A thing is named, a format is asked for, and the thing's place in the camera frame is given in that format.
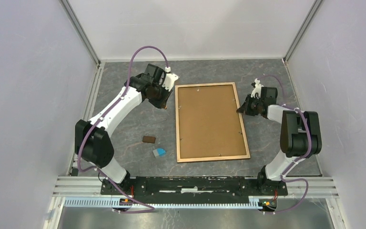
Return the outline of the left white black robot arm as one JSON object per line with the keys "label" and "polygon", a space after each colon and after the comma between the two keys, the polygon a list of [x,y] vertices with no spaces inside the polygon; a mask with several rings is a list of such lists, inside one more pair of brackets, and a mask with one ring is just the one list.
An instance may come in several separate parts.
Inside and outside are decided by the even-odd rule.
{"label": "left white black robot arm", "polygon": [[112,188],[118,194],[126,194],[131,188],[129,173],[115,159],[111,136],[121,121],[137,106],[147,100],[158,109],[167,107],[175,82],[179,76],[148,64],[145,71],[131,76],[119,94],[102,111],[90,120],[79,120],[75,125],[75,154],[98,168],[113,181]]}

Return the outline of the small brown wooden block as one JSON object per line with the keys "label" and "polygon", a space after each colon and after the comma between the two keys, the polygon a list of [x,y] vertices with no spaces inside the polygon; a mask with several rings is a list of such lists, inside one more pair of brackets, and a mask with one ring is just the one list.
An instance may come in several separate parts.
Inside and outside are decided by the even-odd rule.
{"label": "small brown wooden block", "polygon": [[156,142],[156,137],[154,137],[154,136],[147,136],[147,135],[145,135],[145,136],[143,136],[143,137],[142,137],[142,142],[143,142],[143,143],[155,144],[155,142]]}

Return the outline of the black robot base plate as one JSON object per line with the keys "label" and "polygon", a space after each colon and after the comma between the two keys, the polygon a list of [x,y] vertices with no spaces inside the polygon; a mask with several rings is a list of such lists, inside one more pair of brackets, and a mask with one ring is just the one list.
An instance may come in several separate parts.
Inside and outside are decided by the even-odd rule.
{"label": "black robot base plate", "polygon": [[257,184],[257,177],[132,177],[119,186],[145,204],[242,204],[249,197],[287,196],[280,186]]}

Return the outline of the black picture frame with photo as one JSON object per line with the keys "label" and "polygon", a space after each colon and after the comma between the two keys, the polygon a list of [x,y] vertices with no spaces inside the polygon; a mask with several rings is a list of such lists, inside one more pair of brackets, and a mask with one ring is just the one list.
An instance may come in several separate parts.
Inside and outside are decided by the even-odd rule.
{"label": "black picture frame with photo", "polygon": [[234,82],[175,88],[178,163],[250,159]]}

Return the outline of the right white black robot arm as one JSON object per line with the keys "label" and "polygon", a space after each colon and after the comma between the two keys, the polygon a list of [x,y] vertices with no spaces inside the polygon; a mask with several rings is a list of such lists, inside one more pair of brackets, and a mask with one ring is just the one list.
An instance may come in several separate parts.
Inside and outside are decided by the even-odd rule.
{"label": "right white black robot arm", "polygon": [[270,194],[275,186],[285,183],[286,175],[300,162],[317,155],[322,149],[319,116],[317,112],[291,109],[277,104],[278,90],[274,87],[254,88],[236,110],[248,116],[262,116],[281,125],[280,151],[258,173],[256,189]]}

